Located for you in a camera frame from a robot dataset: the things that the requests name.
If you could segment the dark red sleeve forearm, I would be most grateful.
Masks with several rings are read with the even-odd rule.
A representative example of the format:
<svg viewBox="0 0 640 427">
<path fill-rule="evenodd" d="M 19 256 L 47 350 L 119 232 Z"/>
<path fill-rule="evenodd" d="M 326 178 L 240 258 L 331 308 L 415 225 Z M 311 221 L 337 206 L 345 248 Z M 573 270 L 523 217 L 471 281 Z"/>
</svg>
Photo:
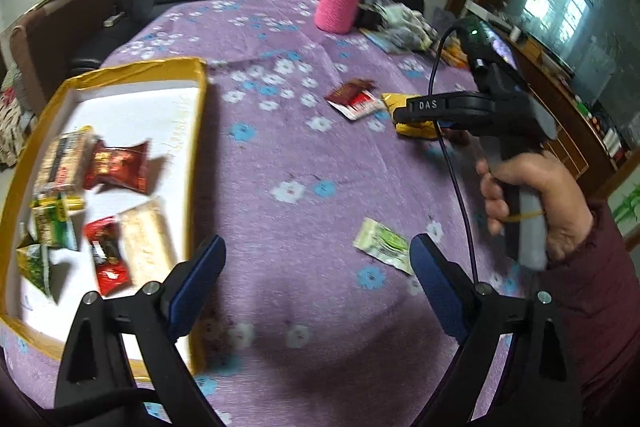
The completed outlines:
<svg viewBox="0 0 640 427">
<path fill-rule="evenodd" d="M 590 202 L 591 232 L 541 273 L 577 372 L 585 426 L 639 424 L 639 281 L 604 202 Z"/>
</svg>

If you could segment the right hand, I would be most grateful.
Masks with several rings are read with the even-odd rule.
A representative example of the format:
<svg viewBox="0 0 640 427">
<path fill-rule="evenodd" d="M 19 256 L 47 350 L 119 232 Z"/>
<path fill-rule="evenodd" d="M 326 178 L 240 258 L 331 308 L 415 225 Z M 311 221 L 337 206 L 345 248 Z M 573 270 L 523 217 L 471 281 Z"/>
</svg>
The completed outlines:
<svg viewBox="0 0 640 427">
<path fill-rule="evenodd" d="M 550 153 L 524 153 L 494 165 L 482 158 L 476 171 L 490 234 L 499 234 L 518 213 L 529 213 L 546 220 L 551 262 L 567 260 L 585 243 L 593 214 L 570 172 Z"/>
</svg>

